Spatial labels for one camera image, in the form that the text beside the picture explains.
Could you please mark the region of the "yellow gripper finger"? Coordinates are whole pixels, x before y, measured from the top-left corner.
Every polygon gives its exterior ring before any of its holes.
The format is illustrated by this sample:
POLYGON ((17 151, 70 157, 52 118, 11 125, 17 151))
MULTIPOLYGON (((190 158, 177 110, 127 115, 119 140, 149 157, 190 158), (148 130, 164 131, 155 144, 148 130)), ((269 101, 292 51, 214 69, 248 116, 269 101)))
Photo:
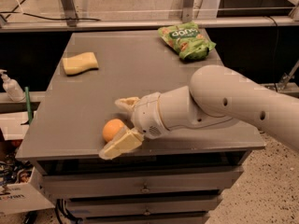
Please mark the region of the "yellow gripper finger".
POLYGON ((139 101, 138 97, 120 98, 115 101, 115 106, 123 111, 133 112, 139 101))
POLYGON ((116 135, 99 152, 103 160, 113 160, 122 154, 131 152, 140 147, 144 141, 144 135, 136 128, 121 128, 116 135))

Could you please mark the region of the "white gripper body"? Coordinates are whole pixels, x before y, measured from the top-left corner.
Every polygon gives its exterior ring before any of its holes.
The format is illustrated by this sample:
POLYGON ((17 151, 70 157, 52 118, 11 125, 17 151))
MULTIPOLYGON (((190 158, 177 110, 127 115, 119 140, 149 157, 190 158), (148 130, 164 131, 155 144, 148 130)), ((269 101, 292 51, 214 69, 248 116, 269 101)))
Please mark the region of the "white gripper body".
POLYGON ((142 97, 135 105, 131 122, 148 139, 157 139, 169 133, 159 113, 159 98, 155 92, 142 97))

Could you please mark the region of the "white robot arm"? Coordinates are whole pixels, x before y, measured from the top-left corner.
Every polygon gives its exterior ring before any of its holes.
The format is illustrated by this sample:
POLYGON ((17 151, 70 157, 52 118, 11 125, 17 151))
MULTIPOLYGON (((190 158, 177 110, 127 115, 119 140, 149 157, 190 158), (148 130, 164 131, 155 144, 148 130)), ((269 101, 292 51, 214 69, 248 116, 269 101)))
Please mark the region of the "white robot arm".
POLYGON ((178 129, 211 129, 239 119, 299 149, 299 99, 259 85, 222 65, 199 68, 187 86, 115 105, 130 114, 134 127, 122 125, 99 152, 113 160, 178 129))

